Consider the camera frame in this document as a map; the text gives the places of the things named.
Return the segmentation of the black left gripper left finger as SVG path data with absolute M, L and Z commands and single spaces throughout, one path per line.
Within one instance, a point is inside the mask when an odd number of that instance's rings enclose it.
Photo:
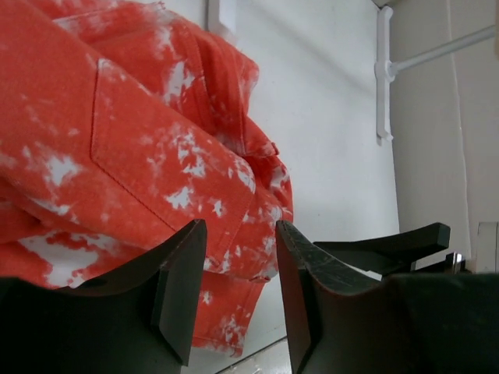
M 206 247 L 206 224 L 194 220 L 77 288 L 2 278 L 2 372 L 180 372 L 189 363 Z

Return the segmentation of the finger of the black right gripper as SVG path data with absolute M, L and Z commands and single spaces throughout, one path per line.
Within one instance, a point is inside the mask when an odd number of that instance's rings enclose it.
M 415 262 L 449 247 L 451 228 L 433 223 L 413 231 L 357 242 L 314 242 L 313 244 L 355 268 L 381 276 L 408 273 Z

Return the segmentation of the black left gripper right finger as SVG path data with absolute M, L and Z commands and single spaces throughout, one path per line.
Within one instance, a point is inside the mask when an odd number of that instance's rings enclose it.
M 343 263 L 292 223 L 275 229 L 295 373 L 495 373 L 498 276 L 447 254 L 381 276 Z

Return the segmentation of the orange white tie-dye trousers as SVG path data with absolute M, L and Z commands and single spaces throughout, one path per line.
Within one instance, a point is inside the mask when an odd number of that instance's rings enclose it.
M 240 356 L 293 218 L 258 76 L 160 2 L 2 2 L 2 276 L 74 288 L 203 219 L 193 346 Z

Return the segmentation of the white clothes rack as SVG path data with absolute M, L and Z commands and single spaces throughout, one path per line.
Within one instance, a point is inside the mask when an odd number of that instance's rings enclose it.
M 484 27 L 474 33 L 438 45 L 405 60 L 391 60 L 391 18 L 394 10 L 384 5 L 377 13 L 377 51 L 374 64 L 376 78 L 376 132 L 377 137 L 393 140 L 391 132 L 391 84 L 400 72 L 434 59 L 461 51 L 474 44 L 498 39 L 498 25 Z M 207 3 L 207 29 L 230 44 L 236 44 L 237 5 L 235 1 L 209 1 Z

